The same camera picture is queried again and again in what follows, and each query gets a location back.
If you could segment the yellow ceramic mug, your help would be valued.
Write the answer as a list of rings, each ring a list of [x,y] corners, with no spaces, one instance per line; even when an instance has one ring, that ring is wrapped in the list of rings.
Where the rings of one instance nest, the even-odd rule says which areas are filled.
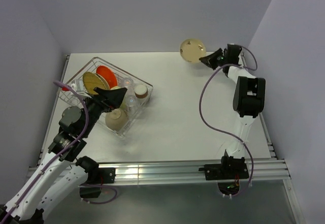
[[[125,109],[125,95],[127,93],[127,88],[115,86],[111,88],[111,91],[114,91],[112,95],[113,101],[120,104],[120,109]]]

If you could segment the beige floral ceramic bowl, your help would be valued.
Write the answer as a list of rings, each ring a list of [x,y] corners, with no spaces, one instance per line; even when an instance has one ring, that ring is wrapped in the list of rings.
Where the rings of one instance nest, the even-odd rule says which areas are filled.
[[[127,123],[128,117],[124,110],[115,109],[111,112],[106,113],[105,124],[108,128],[114,131],[121,130]]]

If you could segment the orange plastic plate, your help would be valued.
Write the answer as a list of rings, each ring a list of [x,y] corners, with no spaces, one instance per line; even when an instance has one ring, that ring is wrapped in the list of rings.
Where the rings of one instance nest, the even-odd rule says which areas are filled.
[[[101,75],[106,80],[110,88],[118,85],[115,74],[108,67],[98,66],[96,69],[96,73]]]

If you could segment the woven bamboo tray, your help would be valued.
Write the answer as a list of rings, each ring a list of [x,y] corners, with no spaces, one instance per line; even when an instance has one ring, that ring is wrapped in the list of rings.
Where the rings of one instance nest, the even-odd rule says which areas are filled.
[[[82,76],[82,81],[89,94],[98,94],[94,90],[95,88],[106,89],[104,82],[95,73],[85,72]]]

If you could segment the beige patterned plate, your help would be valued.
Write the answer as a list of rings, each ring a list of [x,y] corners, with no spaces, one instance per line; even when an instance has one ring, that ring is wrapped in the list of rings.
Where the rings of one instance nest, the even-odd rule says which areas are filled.
[[[200,63],[200,58],[207,55],[206,47],[199,39],[186,39],[180,44],[181,57],[189,63]]]

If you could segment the steel cup brown band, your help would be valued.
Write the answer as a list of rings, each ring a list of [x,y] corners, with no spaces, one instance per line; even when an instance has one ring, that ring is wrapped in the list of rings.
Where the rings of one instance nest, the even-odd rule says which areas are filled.
[[[138,99],[145,99],[148,96],[148,88],[143,84],[138,84],[134,87],[134,93]]]

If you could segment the beige plate green spot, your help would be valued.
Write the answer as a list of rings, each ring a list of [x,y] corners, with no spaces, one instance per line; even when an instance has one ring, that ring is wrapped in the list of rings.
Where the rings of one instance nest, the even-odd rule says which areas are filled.
[[[105,90],[110,90],[110,86],[109,86],[109,83],[104,79],[103,76],[95,73],[95,75],[102,81],[103,85],[104,85],[104,88]]]

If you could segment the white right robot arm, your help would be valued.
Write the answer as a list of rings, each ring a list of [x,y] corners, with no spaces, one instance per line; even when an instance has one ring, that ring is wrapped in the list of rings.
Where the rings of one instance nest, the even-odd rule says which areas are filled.
[[[242,50],[247,51],[253,58],[255,67],[250,68],[239,62]],[[237,44],[227,44],[225,49],[218,49],[210,55],[199,58],[209,68],[214,70],[213,75],[208,79],[201,92],[199,99],[199,114],[203,123],[212,130],[229,135],[234,138],[225,150],[225,159],[244,161],[245,153],[252,158],[247,146],[247,139],[251,126],[265,106],[266,80],[252,75],[251,71],[258,68],[257,60],[253,53],[246,47]],[[202,113],[202,100],[204,92],[213,77],[222,71],[227,78],[235,85],[233,97],[233,110],[236,113],[236,120],[233,132],[218,129],[211,126]]]

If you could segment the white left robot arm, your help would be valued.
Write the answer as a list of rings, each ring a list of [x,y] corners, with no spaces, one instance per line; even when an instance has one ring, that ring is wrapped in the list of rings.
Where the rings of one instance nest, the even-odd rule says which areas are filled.
[[[76,95],[81,108],[71,106],[63,111],[59,132],[43,161],[22,189],[1,207],[1,223],[43,223],[70,192],[84,183],[97,181],[98,163],[78,154],[100,116],[118,109],[127,89],[96,87],[94,91],[95,95],[86,98]]]

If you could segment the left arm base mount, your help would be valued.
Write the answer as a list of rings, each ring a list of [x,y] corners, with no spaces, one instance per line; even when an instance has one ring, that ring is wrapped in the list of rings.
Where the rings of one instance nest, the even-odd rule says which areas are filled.
[[[86,174],[87,179],[79,184],[79,196],[81,202],[92,205],[103,205],[113,202],[118,197],[118,190],[110,186],[115,182],[116,169],[114,167],[97,168]],[[95,201],[105,191],[112,194],[111,198],[105,201]]]

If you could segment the aluminium rail frame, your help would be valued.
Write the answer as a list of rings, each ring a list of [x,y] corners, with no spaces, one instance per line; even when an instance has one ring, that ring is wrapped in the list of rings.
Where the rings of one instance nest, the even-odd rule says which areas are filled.
[[[63,71],[67,82],[92,58],[100,57],[152,84],[151,98],[124,136],[97,124],[80,156],[101,168],[116,169],[116,185],[201,183],[199,168],[220,161],[232,142],[229,135],[207,127],[199,114],[199,99],[213,71],[191,65],[176,52],[72,53]],[[202,113],[213,127],[233,130],[235,84],[223,73],[208,84]]]

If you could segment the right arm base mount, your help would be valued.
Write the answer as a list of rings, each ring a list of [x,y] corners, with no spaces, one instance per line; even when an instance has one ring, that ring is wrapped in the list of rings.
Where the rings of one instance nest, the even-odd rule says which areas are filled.
[[[248,179],[249,184],[251,182],[251,176],[245,163],[205,164],[199,168],[199,171],[204,172],[207,181],[221,180],[221,183],[218,183],[218,188],[225,195],[237,194],[240,191],[240,180]]]

